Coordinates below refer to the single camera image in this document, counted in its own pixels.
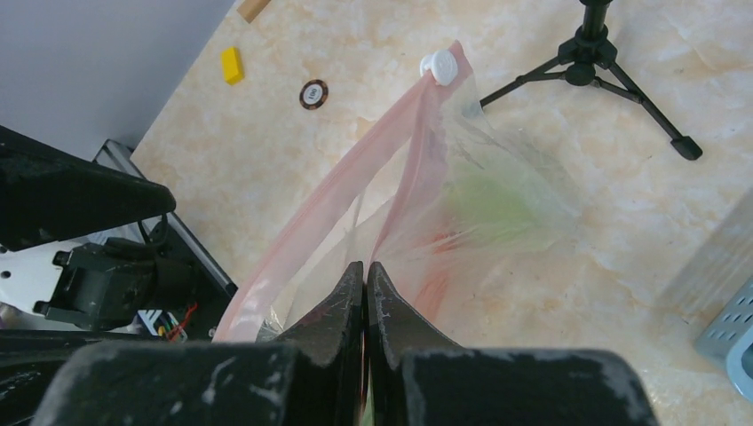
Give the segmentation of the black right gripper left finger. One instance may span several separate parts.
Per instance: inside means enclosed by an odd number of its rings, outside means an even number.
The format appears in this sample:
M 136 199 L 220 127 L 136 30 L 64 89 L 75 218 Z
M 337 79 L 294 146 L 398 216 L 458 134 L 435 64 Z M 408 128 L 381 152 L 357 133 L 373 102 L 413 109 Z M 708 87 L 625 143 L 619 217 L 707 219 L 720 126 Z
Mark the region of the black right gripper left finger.
M 364 267 L 349 264 L 266 343 L 126 343 L 77 351 L 36 425 L 355 425 L 362 407 Z

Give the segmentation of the clear pink zip top bag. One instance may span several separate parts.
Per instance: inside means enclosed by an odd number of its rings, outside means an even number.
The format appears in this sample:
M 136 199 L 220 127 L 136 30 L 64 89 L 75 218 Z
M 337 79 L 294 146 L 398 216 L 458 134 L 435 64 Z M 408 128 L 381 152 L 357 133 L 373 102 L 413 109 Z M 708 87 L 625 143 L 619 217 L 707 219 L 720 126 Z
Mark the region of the clear pink zip top bag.
M 581 213 L 577 189 L 560 163 L 514 136 L 496 132 L 481 109 L 474 71 L 459 42 L 449 86 L 419 76 L 305 199 L 239 286 L 215 342 L 253 342 L 274 305 L 289 293 L 279 328 L 290 327 L 327 294 L 353 261 L 381 263 L 412 305 L 428 246 L 448 233 L 441 187 L 460 172 L 531 174 L 551 189 L 542 213 L 550 244 L 539 250 L 461 247 L 449 288 L 485 278 L 506 255 L 546 250 L 570 233 Z

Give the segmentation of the smooth orange carrot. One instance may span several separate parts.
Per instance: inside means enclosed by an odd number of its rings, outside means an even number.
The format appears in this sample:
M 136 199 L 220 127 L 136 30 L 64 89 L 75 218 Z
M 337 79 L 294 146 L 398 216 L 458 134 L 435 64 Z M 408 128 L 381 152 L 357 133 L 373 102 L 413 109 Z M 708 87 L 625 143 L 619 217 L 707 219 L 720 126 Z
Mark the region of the smooth orange carrot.
M 424 277 L 415 297 L 414 306 L 429 321 L 434 321 L 454 278 L 460 260 L 462 234 L 437 233 L 428 246 Z

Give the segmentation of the white bag zipper slider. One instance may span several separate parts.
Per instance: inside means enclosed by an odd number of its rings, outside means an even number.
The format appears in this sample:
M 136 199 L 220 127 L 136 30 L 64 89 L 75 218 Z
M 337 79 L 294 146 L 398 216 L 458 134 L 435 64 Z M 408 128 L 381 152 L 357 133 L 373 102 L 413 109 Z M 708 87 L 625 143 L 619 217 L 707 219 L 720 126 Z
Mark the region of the white bag zipper slider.
M 447 49 L 437 50 L 425 55 L 419 64 L 419 74 L 431 73 L 434 82 L 440 86 L 449 86 L 459 74 L 455 55 Z

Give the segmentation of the black white poker chip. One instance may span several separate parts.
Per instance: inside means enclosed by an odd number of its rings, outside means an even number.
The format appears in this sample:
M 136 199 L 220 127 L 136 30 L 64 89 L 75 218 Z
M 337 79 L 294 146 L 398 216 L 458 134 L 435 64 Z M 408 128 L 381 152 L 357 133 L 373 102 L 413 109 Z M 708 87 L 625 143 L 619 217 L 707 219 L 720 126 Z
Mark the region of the black white poker chip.
M 299 92 L 299 103 L 306 110 L 321 107 L 329 96 L 329 86 L 322 80 L 314 79 L 304 84 Z

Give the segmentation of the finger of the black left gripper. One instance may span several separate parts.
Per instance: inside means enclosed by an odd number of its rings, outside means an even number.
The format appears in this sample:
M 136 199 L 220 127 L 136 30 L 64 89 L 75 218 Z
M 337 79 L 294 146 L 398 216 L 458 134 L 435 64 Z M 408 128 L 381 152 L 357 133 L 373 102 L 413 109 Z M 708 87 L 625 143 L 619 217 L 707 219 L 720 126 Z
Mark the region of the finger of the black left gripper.
M 66 241 L 172 212 L 170 190 L 1 129 L 1 245 Z

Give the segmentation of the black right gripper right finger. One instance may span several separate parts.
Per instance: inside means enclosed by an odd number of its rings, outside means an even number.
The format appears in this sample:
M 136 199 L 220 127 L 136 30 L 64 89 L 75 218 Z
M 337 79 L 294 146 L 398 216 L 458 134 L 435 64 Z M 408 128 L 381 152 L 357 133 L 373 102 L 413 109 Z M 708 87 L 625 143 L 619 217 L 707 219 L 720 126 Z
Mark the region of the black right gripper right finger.
M 378 262 L 367 278 L 377 425 L 655 425 L 631 366 L 610 351 L 465 348 L 397 291 Z

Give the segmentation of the light blue perforated plastic basket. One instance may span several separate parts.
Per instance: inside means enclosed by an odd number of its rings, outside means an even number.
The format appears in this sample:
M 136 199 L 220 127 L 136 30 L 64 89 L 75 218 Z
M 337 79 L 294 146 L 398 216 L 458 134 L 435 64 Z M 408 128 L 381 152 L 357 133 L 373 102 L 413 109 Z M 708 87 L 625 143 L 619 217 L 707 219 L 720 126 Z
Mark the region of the light blue perforated plastic basket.
M 694 348 L 752 401 L 752 277 L 698 336 Z

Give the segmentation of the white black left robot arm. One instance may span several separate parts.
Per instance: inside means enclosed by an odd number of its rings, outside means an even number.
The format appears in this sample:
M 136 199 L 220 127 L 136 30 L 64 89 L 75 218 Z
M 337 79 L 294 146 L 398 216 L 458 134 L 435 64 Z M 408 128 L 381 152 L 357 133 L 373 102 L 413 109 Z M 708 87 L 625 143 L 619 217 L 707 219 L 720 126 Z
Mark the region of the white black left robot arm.
M 2 128 L 1 300 L 89 332 L 208 340 L 237 287 L 130 155 L 110 140 L 86 161 Z

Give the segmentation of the yellow block near left edge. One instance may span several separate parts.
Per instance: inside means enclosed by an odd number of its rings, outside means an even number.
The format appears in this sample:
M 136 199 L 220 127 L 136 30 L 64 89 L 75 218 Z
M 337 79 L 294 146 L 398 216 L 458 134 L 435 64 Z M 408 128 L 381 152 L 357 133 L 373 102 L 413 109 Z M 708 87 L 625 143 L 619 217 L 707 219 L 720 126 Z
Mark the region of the yellow block near left edge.
M 229 85 L 234 85 L 244 78 L 244 70 L 240 51 L 237 47 L 229 47 L 221 52 L 220 64 L 224 80 Z

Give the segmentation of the green and wood block stick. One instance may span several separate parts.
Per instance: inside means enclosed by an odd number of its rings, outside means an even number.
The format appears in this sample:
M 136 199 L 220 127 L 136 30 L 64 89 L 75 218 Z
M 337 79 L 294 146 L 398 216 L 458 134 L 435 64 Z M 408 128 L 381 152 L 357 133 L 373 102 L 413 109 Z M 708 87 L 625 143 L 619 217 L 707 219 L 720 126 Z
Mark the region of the green and wood block stick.
M 242 0 L 236 11 L 245 22 L 251 23 L 270 2 L 271 0 Z

